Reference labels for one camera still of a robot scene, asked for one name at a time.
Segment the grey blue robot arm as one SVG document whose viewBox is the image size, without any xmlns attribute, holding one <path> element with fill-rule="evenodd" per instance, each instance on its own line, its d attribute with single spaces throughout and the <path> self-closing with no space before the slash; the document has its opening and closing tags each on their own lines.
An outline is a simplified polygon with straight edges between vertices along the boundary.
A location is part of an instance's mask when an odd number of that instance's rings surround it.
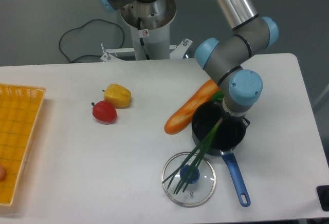
<svg viewBox="0 0 329 224">
<path fill-rule="evenodd" d="M 242 64 L 279 36 L 276 23 L 260 17 L 250 0 L 217 0 L 233 36 L 225 42 L 210 38 L 195 51 L 201 68 L 224 92 L 222 109 L 232 120 L 242 120 L 258 100 L 263 82 Z M 108 12 L 120 11 L 129 25 L 137 60 L 170 56 L 169 26 L 176 15 L 174 0 L 100 0 Z"/>
</svg>

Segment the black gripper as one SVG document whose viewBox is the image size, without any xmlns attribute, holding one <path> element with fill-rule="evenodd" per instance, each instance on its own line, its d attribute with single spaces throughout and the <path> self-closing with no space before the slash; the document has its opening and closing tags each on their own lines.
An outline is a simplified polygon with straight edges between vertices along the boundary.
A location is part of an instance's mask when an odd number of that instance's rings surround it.
<svg viewBox="0 0 329 224">
<path fill-rule="evenodd" d="M 229 113 L 225 112 L 223 116 L 223 124 L 229 124 L 229 125 L 237 125 L 242 124 L 243 126 L 243 118 L 245 117 L 245 114 L 235 114 L 235 113 Z"/>
</svg>

